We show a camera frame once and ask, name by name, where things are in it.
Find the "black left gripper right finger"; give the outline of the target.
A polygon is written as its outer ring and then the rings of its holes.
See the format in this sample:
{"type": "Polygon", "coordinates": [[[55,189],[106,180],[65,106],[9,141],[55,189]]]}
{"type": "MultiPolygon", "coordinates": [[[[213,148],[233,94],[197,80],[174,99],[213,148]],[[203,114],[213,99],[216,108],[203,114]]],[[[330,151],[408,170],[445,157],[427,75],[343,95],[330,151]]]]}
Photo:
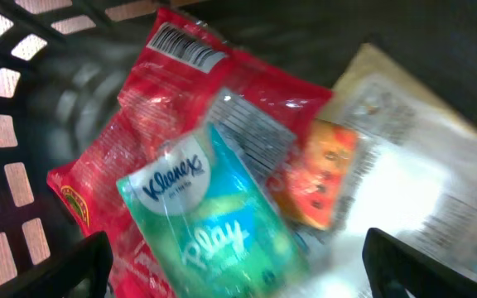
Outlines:
{"type": "Polygon", "coordinates": [[[362,251],[373,298],[477,297],[477,282],[379,228],[370,228],[362,251]]]}

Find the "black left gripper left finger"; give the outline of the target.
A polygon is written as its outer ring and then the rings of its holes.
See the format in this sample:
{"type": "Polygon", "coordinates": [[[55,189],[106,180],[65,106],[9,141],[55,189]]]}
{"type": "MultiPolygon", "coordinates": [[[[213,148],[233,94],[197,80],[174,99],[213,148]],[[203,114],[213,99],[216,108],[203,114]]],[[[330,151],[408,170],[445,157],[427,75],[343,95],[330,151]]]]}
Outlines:
{"type": "Polygon", "coordinates": [[[59,257],[49,257],[31,270],[0,285],[0,298],[66,297],[82,281],[86,295],[104,298],[113,266],[107,234],[93,233],[59,257]]]}

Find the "cream white snack bag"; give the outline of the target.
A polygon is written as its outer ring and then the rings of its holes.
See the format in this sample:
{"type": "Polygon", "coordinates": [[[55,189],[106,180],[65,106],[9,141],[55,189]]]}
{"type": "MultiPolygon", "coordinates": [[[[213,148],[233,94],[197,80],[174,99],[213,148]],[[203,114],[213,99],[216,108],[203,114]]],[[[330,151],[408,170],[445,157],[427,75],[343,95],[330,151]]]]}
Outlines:
{"type": "Polygon", "coordinates": [[[377,46],[363,44],[320,118],[359,133],[325,232],[299,228],[299,297],[369,297],[362,251],[379,228],[477,282],[477,128],[377,46]]]}

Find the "orange small carton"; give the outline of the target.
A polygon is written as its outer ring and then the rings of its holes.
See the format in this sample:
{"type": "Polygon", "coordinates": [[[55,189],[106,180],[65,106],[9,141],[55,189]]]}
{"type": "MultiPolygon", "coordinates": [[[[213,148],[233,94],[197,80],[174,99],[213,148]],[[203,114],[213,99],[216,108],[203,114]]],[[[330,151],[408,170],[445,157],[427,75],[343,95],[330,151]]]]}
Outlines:
{"type": "Polygon", "coordinates": [[[306,143],[268,180],[268,190],[282,215],[312,228],[330,228],[358,145],[355,130],[315,120],[306,143]]]}

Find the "green Kleenex tissue pack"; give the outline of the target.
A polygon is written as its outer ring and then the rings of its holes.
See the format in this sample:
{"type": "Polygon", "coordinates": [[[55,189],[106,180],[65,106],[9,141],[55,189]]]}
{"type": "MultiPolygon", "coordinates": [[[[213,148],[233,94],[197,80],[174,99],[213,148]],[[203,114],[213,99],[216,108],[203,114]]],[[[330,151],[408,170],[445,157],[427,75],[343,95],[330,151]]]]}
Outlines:
{"type": "Polygon", "coordinates": [[[274,297],[309,275],[285,221],[211,123],[117,187],[179,297],[274,297]]]}

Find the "red snack bag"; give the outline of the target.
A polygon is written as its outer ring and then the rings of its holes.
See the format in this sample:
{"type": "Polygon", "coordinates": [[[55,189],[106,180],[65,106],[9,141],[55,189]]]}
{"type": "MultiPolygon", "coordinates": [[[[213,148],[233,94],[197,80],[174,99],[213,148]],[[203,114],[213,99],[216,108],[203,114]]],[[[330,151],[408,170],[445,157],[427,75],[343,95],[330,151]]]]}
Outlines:
{"type": "Polygon", "coordinates": [[[167,140],[204,120],[226,122],[255,179],[282,185],[331,92],[224,43],[190,17],[162,7],[118,95],[121,108],[75,161],[47,183],[81,231],[104,231],[113,251],[117,297],[171,297],[116,181],[157,156],[167,140]]]}

